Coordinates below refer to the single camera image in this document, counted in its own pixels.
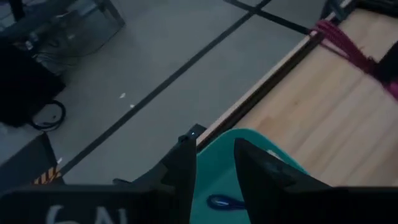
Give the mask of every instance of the gray floor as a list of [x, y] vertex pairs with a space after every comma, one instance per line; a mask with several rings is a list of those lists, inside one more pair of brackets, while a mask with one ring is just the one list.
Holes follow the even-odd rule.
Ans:
[[[254, 6], [260, 0], [243, 2]], [[81, 60], [58, 97], [68, 116], [49, 136], [61, 166], [246, 13], [222, 0], [114, 3], [126, 27]], [[319, 0], [273, 0], [263, 10], [310, 27], [322, 6]], [[264, 18], [250, 18], [67, 173], [66, 182], [110, 184], [115, 177], [139, 177], [192, 125], [209, 126], [302, 38]], [[12, 134], [23, 139], [35, 132]]]

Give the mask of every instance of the black floor line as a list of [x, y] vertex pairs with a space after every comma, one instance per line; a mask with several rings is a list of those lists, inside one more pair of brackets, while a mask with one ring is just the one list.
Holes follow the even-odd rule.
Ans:
[[79, 154], [77, 154], [71, 161], [69, 161], [60, 170], [62, 175], [65, 175], [73, 167], [75, 167], [80, 161], [82, 161], [86, 156], [92, 153], [100, 144], [105, 142], [113, 133], [115, 133], [121, 126], [123, 126], [127, 121], [129, 121], [138, 111], [143, 109], [148, 103], [150, 103], [157, 95], [164, 91], [169, 85], [171, 85], [178, 77], [183, 75], [192, 65], [197, 63], [203, 56], [205, 56], [211, 49], [217, 46], [220, 42], [225, 40], [229, 35], [236, 31], [241, 25], [248, 21], [255, 13], [263, 8], [266, 4], [270, 3], [271, 0], [262, 0], [257, 6], [253, 7], [252, 11], [248, 11], [242, 18], [236, 21], [232, 26], [226, 29], [213, 41], [211, 41], [206, 47], [201, 49], [196, 55], [194, 55], [187, 63], [182, 65], [176, 72], [169, 76], [165, 81], [163, 81], [158, 87], [150, 92], [144, 99], [142, 99], [138, 104], [129, 110], [125, 115], [123, 115], [117, 122], [115, 122], [110, 128], [108, 128], [103, 134], [96, 138], [92, 143], [84, 148]]
[[290, 21], [288, 21], [288, 20], [286, 20], [284, 18], [281, 18], [279, 16], [275, 16], [275, 15], [270, 14], [268, 12], [264, 12], [263, 10], [255, 10], [255, 7], [249, 6], [249, 5], [245, 4], [245, 3], [239, 2], [237, 0], [224, 0], [224, 1], [236, 6], [238, 8], [240, 8], [240, 9], [246, 10], [246, 11], [256, 11], [256, 15], [261, 16], [261, 17], [263, 17], [265, 19], [268, 19], [268, 20], [270, 20], [272, 22], [275, 22], [275, 23], [277, 23], [279, 25], [282, 25], [284, 27], [287, 27], [289, 29], [292, 29], [292, 30], [294, 30], [296, 32], [299, 32], [301, 34], [305, 34], [305, 35], [309, 34], [309, 29], [308, 28], [306, 28], [304, 26], [301, 26], [301, 25], [298, 25], [298, 24], [296, 24], [294, 22], [290, 22]]

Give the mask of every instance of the teal plastic part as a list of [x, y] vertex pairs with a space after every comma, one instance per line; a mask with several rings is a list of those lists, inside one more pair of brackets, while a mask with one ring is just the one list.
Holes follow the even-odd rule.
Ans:
[[243, 138], [260, 149], [271, 151], [292, 167], [307, 172], [286, 152], [263, 135], [251, 129], [232, 129], [210, 143], [197, 155], [197, 178], [190, 223], [250, 223], [245, 210], [216, 211], [206, 199], [212, 194], [225, 194], [243, 200], [234, 162], [234, 140]]

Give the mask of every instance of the yellow black striped label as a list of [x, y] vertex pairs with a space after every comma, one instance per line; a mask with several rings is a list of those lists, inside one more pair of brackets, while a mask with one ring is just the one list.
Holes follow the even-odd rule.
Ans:
[[47, 172], [44, 172], [40, 177], [34, 180], [33, 184], [42, 185], [49, 184], [54, 179], [61, 177], [59, 167], [51, 167]]

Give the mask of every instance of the teal object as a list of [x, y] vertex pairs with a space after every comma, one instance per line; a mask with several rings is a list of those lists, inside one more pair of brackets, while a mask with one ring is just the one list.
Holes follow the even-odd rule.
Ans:
[[307, 172], [286, 152], [251, 129], [232, 129], [210, 143], [197, 155], [197, 179], [193, 194], [191, 224], [250, 223], [245, 210], [216, 211], [206, 204], [208, 196], [228, 195], [243, 200], [234, 162], [234, 140], [243, 138], [260, 149], [273, 152], [292, 167]]

